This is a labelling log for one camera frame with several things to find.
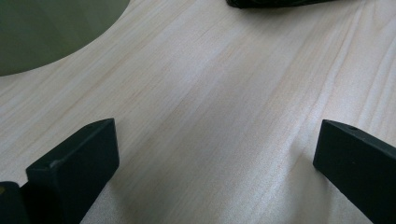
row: light wooden surface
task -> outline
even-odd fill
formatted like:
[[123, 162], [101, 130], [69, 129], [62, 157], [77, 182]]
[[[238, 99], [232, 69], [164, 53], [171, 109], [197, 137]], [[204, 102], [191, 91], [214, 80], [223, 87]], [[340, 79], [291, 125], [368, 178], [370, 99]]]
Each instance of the light wooden surface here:
[[240, 10], [132, 0], [104, 35], [0, 77], [0, 179], [115, 118], [82, 223], [370, 223], [312, 166], [322, 119], [396, 146], [396, 2]]

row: black plastic piece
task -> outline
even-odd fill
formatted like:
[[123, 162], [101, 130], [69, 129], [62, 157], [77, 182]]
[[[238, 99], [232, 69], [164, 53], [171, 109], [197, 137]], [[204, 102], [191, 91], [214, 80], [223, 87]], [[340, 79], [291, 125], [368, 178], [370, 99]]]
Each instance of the black plastic piece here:
[[79, 223], [119, 163], [114, 119], [78, 130], [26, 169], [21, 195], [30, 222]]
[[374, 223], [396, 223], [396, 148], [323, 120], [314, 166]]
[[300, 7], [335, 0], [227, 0], [231, 7]]
[[0, 223], [29, 224], [20, 186], [14, 182], [0, 182]]

